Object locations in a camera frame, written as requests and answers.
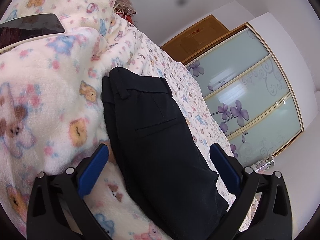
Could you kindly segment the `fluffy bear print blanket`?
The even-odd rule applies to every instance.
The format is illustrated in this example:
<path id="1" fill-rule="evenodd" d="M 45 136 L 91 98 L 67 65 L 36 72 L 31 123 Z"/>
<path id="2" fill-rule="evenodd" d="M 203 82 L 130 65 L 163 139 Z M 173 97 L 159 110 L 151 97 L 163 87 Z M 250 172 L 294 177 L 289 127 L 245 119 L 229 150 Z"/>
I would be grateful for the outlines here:
<path id="1" fill-rule="evenodd" d="M 31 189 L 108 143 L 102 80 L 114 67 L 166 77 L 174 63 L 127 20 L 116 0 L 12 0 L 1 21 L 53 13 L 63 34 L 1 55 L 1 206 L 27 235 Z"/>

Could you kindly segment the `brown wooden door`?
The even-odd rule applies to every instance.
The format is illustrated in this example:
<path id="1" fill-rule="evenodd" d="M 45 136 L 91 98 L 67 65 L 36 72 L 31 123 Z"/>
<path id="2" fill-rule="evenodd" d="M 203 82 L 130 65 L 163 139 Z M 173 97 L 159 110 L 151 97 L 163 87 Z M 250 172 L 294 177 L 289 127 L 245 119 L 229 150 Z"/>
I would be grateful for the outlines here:
<path id="1" fill-rule="evenodd" d="M 204 52 L 246 27 L 247 24 L 244 23 L 233 30 L 228 30 L 217 18 L 209 15 L 176 35 L 161 46 L 161 49 L 175 61 L 186 66 Z"/>

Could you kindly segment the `floral print bed sheet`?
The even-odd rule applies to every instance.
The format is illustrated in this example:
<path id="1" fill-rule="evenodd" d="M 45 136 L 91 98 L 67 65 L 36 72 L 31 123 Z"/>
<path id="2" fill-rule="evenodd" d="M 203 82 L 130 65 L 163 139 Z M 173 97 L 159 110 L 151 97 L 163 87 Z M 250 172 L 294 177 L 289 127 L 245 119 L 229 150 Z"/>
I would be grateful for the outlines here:
<path id="1" fill-rule="evenodd" d="M 145 34 L 125 20 L 119 26 L 108 29 L 105 38 L 111 50 L 111 67 L 124 67 L 141 76 L 163 77 L 166 79 L 173 98 L 177 102 L 211 170 L 215 170 L 209 159 L 209 146 L 221 144 L 231 155 L 230 144 L 216 121 L 209 115 L 200 87 L 183 64 L 173 60 L 154 44 Z M 111 166 L 103 174 L 106 192 L 104 208 L 94 208 L 95 218 L 113 239 L 146 237 L 150 230 L 165 239 L 166 235 L 141 211 L 129 197 L 124 177 L 119 169 L 119 159 L 114 156 L 116 143 L 109 141 Z"/>

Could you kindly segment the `pink clothes pile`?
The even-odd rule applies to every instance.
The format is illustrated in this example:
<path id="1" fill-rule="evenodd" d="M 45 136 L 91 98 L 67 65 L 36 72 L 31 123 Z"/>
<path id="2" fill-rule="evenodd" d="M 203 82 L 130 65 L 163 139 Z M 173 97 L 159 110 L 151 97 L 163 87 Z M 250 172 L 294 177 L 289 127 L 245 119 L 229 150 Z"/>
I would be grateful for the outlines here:
<path id="1" fill-rule="evenodd" d="M 135 16 L 137 11 L 133 7 L 130 0 L 116 0 L 114 5 L 114 12 L 118 14 L 121 18 L 124 18 L 129 23 L 134 24 L 132 18 Z"/>

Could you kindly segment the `black pants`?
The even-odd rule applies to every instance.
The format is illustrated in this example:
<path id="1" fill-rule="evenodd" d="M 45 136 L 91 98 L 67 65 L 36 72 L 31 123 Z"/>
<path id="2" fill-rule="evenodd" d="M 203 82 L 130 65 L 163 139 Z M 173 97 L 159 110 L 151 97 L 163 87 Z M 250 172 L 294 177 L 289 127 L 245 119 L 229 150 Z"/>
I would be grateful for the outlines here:
<path id="1" fill-rule="evenodd" d="M 164 78 L 123 67 L 103 78 L 107 134 L 132 200 L 173 239 L 207 239 L 228 203 Z"/>

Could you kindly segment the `clear container of plush toys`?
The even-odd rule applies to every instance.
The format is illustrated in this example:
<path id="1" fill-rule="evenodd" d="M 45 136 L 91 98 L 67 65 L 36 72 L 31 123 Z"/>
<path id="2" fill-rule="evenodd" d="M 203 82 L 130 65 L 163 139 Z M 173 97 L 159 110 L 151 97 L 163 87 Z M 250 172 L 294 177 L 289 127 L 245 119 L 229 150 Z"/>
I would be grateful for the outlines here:
<path id="1" fill-rule="evenodd" d="M 272 166 L 274 166 L 274 157 L 272 155 L 269 155 L 267 158 L 257 161 L 251 166 L 251 168 L 253 168 L 256 173 L 263 174 Z"/>

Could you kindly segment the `floral glass sliding wardrobe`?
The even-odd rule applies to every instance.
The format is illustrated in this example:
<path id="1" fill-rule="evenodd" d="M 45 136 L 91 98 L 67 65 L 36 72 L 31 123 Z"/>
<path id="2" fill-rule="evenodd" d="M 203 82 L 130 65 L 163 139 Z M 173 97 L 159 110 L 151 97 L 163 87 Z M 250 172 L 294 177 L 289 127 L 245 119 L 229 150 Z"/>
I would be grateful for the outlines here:
<path id="1" fill-rule="evenodd" d="M 249 24 L 187 64 L 242 165 L 277 155 L 303 132 L 293 89 Z"/>

